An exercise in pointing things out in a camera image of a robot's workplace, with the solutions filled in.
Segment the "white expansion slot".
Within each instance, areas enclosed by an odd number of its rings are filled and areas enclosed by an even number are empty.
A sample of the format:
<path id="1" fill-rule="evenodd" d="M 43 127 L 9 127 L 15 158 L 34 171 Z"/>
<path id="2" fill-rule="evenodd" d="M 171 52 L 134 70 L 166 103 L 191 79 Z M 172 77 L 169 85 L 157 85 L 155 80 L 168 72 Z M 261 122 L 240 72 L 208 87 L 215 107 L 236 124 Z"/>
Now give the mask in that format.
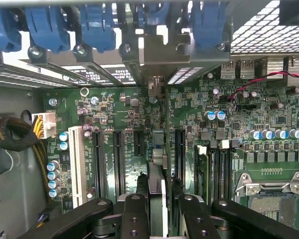
<path id="1" fill-rule="evenodd" d="M 72 181 L 73 208 L 77 208 L 87 202 L 86 167 L 84 154 L 83 130 L 80 126 L 68 129 L 69 152 Z"/>

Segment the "silver USB port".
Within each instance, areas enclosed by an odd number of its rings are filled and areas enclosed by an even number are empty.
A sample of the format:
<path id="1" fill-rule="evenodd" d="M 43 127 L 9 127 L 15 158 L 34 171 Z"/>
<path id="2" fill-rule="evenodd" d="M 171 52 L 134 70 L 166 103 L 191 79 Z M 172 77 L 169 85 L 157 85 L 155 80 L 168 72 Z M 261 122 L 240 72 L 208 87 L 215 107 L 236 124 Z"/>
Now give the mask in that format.
<path id="1" fill-rule="evenodd" d="M 221 66 L 221 79 L 233 80 L 236 78 L 236 63 L 234 60 L 229 60 Z"/>
<path id="2" fill-rule="evenodd" d="M 241 60 L 240 61 L 240 78 L 253 79 L 255 77 L 255 64 L 254 60 Z"/>

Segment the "open black PC case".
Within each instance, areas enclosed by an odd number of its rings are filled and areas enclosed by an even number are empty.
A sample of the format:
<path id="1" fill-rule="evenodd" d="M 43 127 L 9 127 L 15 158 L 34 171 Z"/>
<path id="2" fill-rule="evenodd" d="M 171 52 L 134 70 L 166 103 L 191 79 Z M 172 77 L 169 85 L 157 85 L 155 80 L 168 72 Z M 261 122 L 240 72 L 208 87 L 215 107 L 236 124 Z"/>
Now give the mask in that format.
<path id="1" fill-rule="evenodd" d="M 138 44 L 142 86 L 144 82 L 144 36 L 161 35 L 164 44 L 176 34 L 193 37 L 190 15 L 194 0 L 0 0 L 18 22 L 22 48 L 2 52 L 4 57 L 31 64 L 28 48 L 36 45 L 26 22 L 26 7 L 60 6 L 70 35 L 70 50 L 53 53 L 48 61 L 101 84 L 100 87 L 16 88 L 0 86 L 0 239 L 17 239 L 31 229 L 66 213 L 53 208 L 49 195 L 48 139 L 33 132 L 32 114 L 47 113 L 48 91 L 74 88 L 139 87 L 119 54 L 123 42 Z M 299 0 L 197 0 L 227 3 L 223 33 L 232 37 L 229 60 L 299 57 Z M 169 2 L 166 25 L 139 28 L 136 5 Z M 116 87 L 106 78 L 76 62 L 73 48 L 84 43 L 79 5 L 111 3 L 116 33 L 116 48 L 99 53 L 93 48 L 94 61 L 123 83 Z"/>

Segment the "long black expansion slot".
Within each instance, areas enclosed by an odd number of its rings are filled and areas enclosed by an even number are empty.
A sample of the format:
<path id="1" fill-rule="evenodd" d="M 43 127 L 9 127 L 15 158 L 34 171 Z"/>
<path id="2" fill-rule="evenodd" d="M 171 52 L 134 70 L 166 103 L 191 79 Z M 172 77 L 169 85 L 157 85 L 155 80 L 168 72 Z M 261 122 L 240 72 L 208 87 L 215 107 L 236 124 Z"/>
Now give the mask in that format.
<path id="1" fill-rule="evenodd" d="M 124 132 L 115 130 L 113 132 L 113 148 L 114 148 L 114 172 L 115 172 L 115 189 L 116 197 L 125 194 L 126 176 L 125 176 L 125 142 Z"/>
<path id="2" fill-rule="evenodd" d="M 92 145 L 95 161 L 95 189 L 96 197 L 106 197 L 106 170 L 104 154 L 104 136 L 101 130 L 92 133 Z"/>

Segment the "metal slot cover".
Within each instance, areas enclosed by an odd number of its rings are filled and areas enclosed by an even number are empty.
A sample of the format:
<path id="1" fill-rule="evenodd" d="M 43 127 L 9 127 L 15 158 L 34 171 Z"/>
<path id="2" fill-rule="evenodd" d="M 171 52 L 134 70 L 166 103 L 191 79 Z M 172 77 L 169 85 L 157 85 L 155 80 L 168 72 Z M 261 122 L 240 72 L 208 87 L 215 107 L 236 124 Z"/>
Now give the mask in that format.
<path id="1" fill-rule="evenodd" d="M 85 43 L 77 44 L 73 48 L 73 54 L 76 58 L 76 62 L 84 66 L 87 70 L 92 71 L 100 75 L 103 78 L 109 80 L 116 87 L 123 86 L 123 83 L 115 78 L 110 72 L 101 67 L 94 61 L 93 48 Z"/>
<path id="2" fill-rule="evenodd" d="M 28 48 L 28 57 L 32 65 L 36 65 L 47 70 L 50 70 L 55 73 L 59 73 L 62 75 L 62 79 L 69 83 L 71 86 L 82 87 L 82 86 L 93 86 L 93 87 L 100 87 L 101 84 L 90 80 L 89 78 L 79 75 L 78 73 L 74 73 L 69 71 L 61 66 L 58 66 L 54 63 L 48 61 L 47 50 L 36 46 L 31 45 Z"/>
<path id="3" fill-rule="evenodd" d="M 207 50 L 195 47 L 191 37 L 191 44 L 185 46 L 183 53 L 189 55 L 189 63 L 181 64 L 168 80 L 168 85 L 182 85 L 193 81 L 227 62 L 230 58 L 232 37 L 223 33 L 222 42 Z"/>
<path id="4" fill-rule="evenodd" d="M 51 70 L 4 57 L 0 51 L 0 86 L 53 89 L 73 87 L 75 83 Z"/>
<path id="5" fill-rule="evenodd" d="M 141 66 L 139 61 L 139 47 L 138 44 L 131 44 L 123 42 L 119 48 L 119 54 L 122 62 L 131 74 L 135 83 L 142 86 Z"/>

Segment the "black RAM slot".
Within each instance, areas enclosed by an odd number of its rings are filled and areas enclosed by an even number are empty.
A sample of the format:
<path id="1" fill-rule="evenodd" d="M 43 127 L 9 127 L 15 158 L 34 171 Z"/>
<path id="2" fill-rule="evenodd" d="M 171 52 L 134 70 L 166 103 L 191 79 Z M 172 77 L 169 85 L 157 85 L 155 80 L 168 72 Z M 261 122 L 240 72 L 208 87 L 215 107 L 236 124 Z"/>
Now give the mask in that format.
<path id="1" fill-rule="evenodd" d="M 220 163 L 221 163 L 221 179 L 220 179 L 220 197 L 228 198 L 228 174 L 229 174 L 229 154 L 230 142 L 228 139 L 220 142 Z"/>
<path id="2" fill-rule="evenodd" d="M 218 199 L 219 197 L 219 150 L 212 149 L 212 192 L 211 192 L 211 202 Z"/>

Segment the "short black expansion slot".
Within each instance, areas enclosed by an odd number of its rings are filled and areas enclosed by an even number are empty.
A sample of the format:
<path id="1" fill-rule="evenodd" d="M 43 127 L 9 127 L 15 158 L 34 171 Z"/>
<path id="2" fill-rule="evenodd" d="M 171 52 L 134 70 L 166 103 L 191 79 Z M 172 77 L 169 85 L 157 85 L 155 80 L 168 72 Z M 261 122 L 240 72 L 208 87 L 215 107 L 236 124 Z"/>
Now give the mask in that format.
<path id="1" fill-rule="evenodd" d="M 141 130 L 134 131 L 135 156 L 144 156 L 144 134 Z"/>

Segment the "green motherboard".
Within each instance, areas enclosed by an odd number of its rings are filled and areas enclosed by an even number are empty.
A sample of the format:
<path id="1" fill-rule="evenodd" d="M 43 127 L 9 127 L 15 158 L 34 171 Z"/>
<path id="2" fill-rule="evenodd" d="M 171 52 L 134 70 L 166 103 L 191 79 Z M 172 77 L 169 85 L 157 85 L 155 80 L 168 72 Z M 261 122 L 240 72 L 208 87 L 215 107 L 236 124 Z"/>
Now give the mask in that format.
<path id="1" fill-rule="evenodd" d="M 289 57 L 284 70 L 267 74 L 267 59 L 254 61 L 255 77 L 221 79 L 221 67 L 191 83 L 168 85 L 168 118 L 172 178 L 175 173 L 175 130 L 186 132 L 185 194 L 211 202 L 212 149 L 228 139 L 229 179 L 233 191 L 242 173 L 254 181 L 291 179 L 299 171 L 299 87 L 287 86 Z M 268 80 L 281 74 L 281 80 Z M 92 133 L 104 136 L 106 197 L 116 204 L 126 194 L 137 192 L 140 174 L 147 176 L 150 161 L 151 107 L 148 89 L 74 88 L 48 91 L 45 109 L 56 113 L 57 136 L 47 141 L 49 195 L 61 213 L 73 210 L 68 129 L 83 130 L 87 201 L 96 197 Z M 125 142 L 126 193 L 116 197 L 113 132 L 122 130 Z M 144 156 L 135 156 L 134 131 L 144 134 Z M 173 231 L 179 233 L 179 210 L 173 197 Z"/>

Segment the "blue slot latch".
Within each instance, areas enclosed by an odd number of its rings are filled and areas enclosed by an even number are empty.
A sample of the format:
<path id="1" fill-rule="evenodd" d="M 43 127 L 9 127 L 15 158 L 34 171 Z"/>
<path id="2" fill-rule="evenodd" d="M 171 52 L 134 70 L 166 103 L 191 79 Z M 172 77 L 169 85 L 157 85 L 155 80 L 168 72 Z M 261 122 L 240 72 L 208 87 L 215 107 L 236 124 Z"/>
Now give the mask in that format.
<path id="1" fill-rule="evenodd" d="M 79 5 L 83 41 L 99 53 L 116 48 L 111 3 Z"/>
<path id="2" fill-rule="evenodd" d="M 193 1 L 190 22 L 197 49 L 207 50 L 222 43 L 226 6 L 224 1 Z"/>
<path id="3" fill-rule="evenodd" d="M 18 22 L 8 8 L 0 8 L 0 50 L 18 52 L 22 48 L 22 35 Z"/>
<path id="4" fill-rule="evenodd" d="M 136 22 L 139 28 L 145 26 L 166 25 L 166 18 L 169 12 L 170 3 L 150 3 L 147 7 L 144 3 L 136 5 Z"/>
<path id="5" fill-rule="evenodd" d="M 25 16 L 36 45 L 53 53 L 70 50 L 70 35 L 60 6 L 26 7 Z"/>

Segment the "white power connector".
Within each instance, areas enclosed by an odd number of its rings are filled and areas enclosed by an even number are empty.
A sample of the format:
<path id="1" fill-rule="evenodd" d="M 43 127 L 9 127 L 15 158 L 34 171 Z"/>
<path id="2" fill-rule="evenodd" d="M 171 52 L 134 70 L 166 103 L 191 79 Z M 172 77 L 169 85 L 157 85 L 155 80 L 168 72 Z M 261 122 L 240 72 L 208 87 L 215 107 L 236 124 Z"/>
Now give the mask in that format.
<path id="1" fill-rule="evenodd" d="M 55 112 L 37 113 L 31 116 L 34 125 L 33 132 L 38 139 L 55 138 L 57 136 Z"/>

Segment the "CPU socket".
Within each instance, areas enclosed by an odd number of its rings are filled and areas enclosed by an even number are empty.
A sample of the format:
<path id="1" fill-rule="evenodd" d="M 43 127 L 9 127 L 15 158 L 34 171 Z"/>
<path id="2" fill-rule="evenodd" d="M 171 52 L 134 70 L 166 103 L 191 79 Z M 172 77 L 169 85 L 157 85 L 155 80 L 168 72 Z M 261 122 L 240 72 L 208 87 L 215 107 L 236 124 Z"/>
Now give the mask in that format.
<path id="1" fill-rule="evenodd" d="M 244 172 L 234 201 L 299 231 L 299 171 L 291 179 L 278 181 L 254 181 Z"/>

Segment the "silver port housing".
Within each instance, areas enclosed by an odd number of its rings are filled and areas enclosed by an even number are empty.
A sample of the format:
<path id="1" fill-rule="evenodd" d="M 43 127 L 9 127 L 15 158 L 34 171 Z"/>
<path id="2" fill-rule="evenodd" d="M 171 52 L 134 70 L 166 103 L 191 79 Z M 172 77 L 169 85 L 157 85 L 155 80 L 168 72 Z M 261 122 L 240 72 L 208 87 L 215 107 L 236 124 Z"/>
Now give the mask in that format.
<path id="1" fill-rule="evenodd" d="M 299 74 L 299 57 L 290 57 L 288 61 L 288 72 Z M 288 76 L 287 79 L 287 86 L 288 87 L 299 87 L 299 78 Z"/>
<path id="2" fill-rule="evenodd" d="M 267 74 L 284 70 L 284 59 L 271 57 L 267 59 Z M 268 76 L 268 80 L 281 80 L 284 76 L 281 74 Z"/>

